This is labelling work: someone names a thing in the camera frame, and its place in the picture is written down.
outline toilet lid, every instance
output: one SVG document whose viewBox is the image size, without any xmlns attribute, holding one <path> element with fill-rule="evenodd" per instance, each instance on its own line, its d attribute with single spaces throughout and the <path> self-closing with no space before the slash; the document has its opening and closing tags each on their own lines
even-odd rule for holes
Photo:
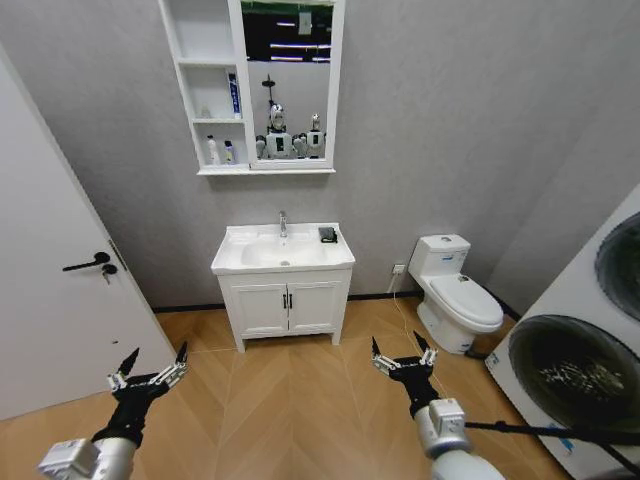
<svg viewBox="0 0 640 480">
<path fill-rule="evenodd" d="M 462 317 L 483 325 L 502 322 L 500 304 L 469 277 L 451 275 L 434 278 L 431 286 Z"/>
</svg>

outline wall outlet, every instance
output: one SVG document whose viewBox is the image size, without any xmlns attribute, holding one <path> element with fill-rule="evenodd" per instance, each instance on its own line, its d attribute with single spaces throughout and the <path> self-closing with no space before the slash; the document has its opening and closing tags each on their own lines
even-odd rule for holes
<svg viewBox="0 0 640 480">
<path fill-rule="evenodd" d="M 406 265 L 402 263 L 396 263 L 393 266 L 393 270 L 391 270 L 391 275 L 402 275 L 406 268 L 407 268 Z"/>
</svg>

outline sink basin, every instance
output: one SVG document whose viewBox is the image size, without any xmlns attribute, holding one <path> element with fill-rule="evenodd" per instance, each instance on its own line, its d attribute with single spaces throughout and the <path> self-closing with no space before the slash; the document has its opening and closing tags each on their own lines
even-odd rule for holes
<svg viewBox="0 0 640 480">
<path fill-rule="evenodd" d="M 333 227 L 338 243 L 320 242 L 318 227 Z M 250 272 L 330 270 L 351 268 L 355 258 L 337 223 L 227 227 L 211 269 L 216 275 Z"/>
</svg>

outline washing machine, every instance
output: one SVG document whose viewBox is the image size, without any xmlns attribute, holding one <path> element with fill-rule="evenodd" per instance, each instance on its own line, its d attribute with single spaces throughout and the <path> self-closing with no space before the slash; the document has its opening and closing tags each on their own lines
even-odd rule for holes
<svg viewBox="0 0 640 480">
<path fill-rule="evenodd" d="M 640 432 L 640 186 L 486 360 L 529 425 Z M 540 437 L 576 479 L 631 474 L 600 447 Z M 640 465 L 640 447 L 615 447 Z"/>
</svg>

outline faucet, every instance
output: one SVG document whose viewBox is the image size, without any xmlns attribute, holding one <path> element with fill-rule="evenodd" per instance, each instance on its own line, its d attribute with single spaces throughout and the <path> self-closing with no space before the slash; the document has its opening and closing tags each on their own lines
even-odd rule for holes
<svg viewBox="0 0 640 480">
<path fill-rule="evenodd" d="M 287 213 L 280 210 L 280 238 L 287 238 Z"/>
</svg>

